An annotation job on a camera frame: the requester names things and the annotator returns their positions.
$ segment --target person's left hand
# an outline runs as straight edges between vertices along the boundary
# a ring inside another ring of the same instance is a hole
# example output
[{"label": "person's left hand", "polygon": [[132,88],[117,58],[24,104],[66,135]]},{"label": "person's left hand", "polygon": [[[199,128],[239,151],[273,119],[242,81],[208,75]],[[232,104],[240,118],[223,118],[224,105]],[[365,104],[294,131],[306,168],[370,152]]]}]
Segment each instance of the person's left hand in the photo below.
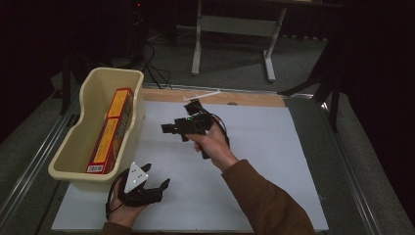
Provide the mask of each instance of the person's left hand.
[{"label": "person's left hand", "polygon": [[120,182],[121,182],[121,179],[119,179],[116,182],[115,187],[114,187],[114,196],[110,202],[111,213],[108,218],[108,222],[117,223],[125,227],[132,228],[132,225],[134,224],[135,219],[143,211],[143,209],[147,207],[147,205],[138,207],[138,208],[128,207],[126,205],[122,205],[121,207],[119,207],[119,205],[122,204],[122,202],[118,198],[118,189],[119,189]]}]

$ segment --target red and yellow box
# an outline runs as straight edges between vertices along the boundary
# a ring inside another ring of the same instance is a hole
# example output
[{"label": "red and yellow box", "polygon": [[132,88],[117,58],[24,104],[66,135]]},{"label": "red and yellow box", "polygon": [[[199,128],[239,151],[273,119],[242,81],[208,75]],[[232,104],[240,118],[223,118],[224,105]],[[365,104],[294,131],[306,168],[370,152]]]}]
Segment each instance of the red and yellow box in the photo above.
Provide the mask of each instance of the red and yellow box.
[{"label": "red and yellow box", "polygon": [[103,127],[95,144],[86,173],[105,174],[113,170],[132,110],[130,88],[116,90]]}]

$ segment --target person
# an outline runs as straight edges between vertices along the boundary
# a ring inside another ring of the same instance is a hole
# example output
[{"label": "person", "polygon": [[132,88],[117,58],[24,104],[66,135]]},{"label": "person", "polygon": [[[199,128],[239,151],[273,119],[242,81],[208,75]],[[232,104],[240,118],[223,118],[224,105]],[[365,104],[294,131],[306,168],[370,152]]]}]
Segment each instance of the person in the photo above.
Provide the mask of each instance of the person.
[{"label": "person", "polygon": [[[214,123],[207,135],[187,134],[195,142],[196,151],[202,149],[212,163],[222,171],[222,177],[246,215],[255,234],[315,234],[305,210],[283,189],[262,177],[247,160],[238,160],[219,126]],[[121,205],[116,197],[111,208]],[[135,219],[145,207],[121,206],[110,214],[102,234],[130,234]]]}]

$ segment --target brown sleeve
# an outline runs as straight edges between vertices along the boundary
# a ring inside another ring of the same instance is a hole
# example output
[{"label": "brown sleeve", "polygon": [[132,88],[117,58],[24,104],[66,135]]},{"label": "brown sleeve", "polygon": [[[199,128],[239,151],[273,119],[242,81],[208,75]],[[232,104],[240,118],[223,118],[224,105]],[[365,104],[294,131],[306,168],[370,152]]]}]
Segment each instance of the brown sleeve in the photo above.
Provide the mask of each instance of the brown sleeve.
[{"label": "brown sleeve", "polygon": [[101,231],[102,235],[130,235],[132,229],[119,225],[117,223],[106,222],[104,223],[103,230]]},{"label": "brown sleeve", "polygon": [[232,165],[222,176],[255,234],[315,234],[305,210],[247,160]]}]

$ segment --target storage bin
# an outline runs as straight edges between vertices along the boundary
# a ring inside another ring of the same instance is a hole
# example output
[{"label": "storage bin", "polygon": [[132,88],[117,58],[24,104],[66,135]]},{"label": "storage bin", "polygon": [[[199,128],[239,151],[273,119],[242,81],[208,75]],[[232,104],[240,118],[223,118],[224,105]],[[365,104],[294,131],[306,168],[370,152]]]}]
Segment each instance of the storage bin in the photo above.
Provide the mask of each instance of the storage bin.
[{"label": "storage bin", "polygon": [[[143,79],[143,73],[138,70],[97,68],[88,74],[79,93],[79,121],[69,130],[49,164],[53,178],[70,181],[81,190],[96,191],[108,188],[120,172],[130,167],[145,116]],[[115,167],[107,174],[85,173],[115,91],[120,87],[130,87],[134,99]]]}]

